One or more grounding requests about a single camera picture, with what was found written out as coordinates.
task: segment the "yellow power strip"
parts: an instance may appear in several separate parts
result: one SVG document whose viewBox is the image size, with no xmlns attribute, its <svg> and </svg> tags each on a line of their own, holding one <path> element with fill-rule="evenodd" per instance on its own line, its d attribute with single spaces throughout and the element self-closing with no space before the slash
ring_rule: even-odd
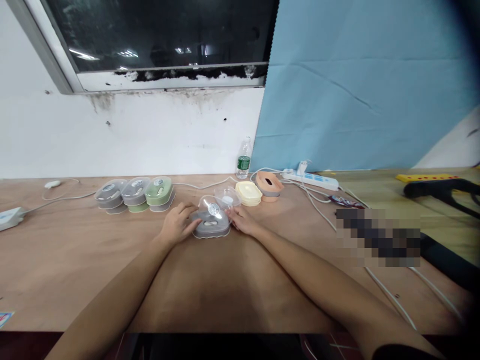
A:
<svg viewBox="0 0 480 360">
<path fill-rule="evenodd" d="M 400 174 L 395 176 L 395 179 L 398 179 L 404 183 L 411 183 L 414 181 L 432 181 L 432 180 L 447 180 L 447 179 L 461 179 L 460 176 L 454 176 L 450 174 L 413 174 L 413 175 L 404 175 Z"/>
</svg>

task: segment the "right hand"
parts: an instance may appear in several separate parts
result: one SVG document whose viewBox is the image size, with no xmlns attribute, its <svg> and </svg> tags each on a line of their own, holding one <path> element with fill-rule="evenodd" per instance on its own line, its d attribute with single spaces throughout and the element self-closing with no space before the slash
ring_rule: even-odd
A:
<svg viewBox="0 0 480 360">
<path fill-rule="evenodd" d="M 202 222 L 202 219 L 200 218 L 190 222 L 190 224 L 188 224 L 187 221 L 189 216 L 198 209 L 199 208 L 191 202 L 181 202 L 178 206 L 174 207 L 165 217 L 158 238 L 161 241 L 171 243 L 172 245 L 180 243 Z"/>
<path fill-rule="evenodd" d="M 226 214 L 230 218 L 233 226 L 247 235 L 255 237 L 255 234 L 263 229 L 263 226 L 260 225 L 243 207 L 233 207 L 227 210 Z"/>
</svg>

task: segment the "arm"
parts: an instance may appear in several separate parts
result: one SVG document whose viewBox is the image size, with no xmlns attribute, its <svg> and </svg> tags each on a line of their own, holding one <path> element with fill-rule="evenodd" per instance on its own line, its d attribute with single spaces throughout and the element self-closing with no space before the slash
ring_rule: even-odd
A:
<svg viewBox="0 0 480 360">
<path fill-rule="evenodd" d="M 169 251 L 202 221 L 186 226 L 195 210 L 192 203 L 170 210 L 160 234 L 83 309 L 46 360 L 91 360 L 105 355 L 137 313 Z"/>
<path fill-rule="evenodd" d="M 261 226 L 241 207 L 229 211 L 228 216 L 238 230 L 256 238 L 270 252 L 319 308 L 350 332 L 365 359 L 387 344 L 407 345 L 443 358 L 400 316 L 341 270 Z"/>
</svg>

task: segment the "left hand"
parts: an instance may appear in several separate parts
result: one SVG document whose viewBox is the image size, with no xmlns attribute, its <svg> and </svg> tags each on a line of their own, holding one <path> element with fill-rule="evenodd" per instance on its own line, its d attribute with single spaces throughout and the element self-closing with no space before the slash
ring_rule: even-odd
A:
<svg viewBox="0 0 480 360">
<path fill-rule="evenodd" d="M 190 214 L 198 209 L 191 202 L 181 202 L 177 207 L 170 210 L 163 222 L 163 228 L 158 235 L 161 241 L 169 242 L 176 245 L 189 236 L 195 228 L 202 222 L 202 219 L 197 219 L 187 225 L 187 219 Z"/>
</svg>

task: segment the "green bottle label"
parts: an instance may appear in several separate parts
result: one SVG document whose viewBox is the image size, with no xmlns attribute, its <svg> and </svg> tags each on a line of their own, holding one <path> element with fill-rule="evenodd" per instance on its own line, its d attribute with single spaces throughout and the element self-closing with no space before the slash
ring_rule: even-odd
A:
<svg viewBox="0 0 480 360">
<path fill-rule="evenodd" d="M 250 167 L 250 157 L 248 156 L 239 156 L 238 163 L 236 167 L 240 170 L 248 170 Z"/>
</svg>

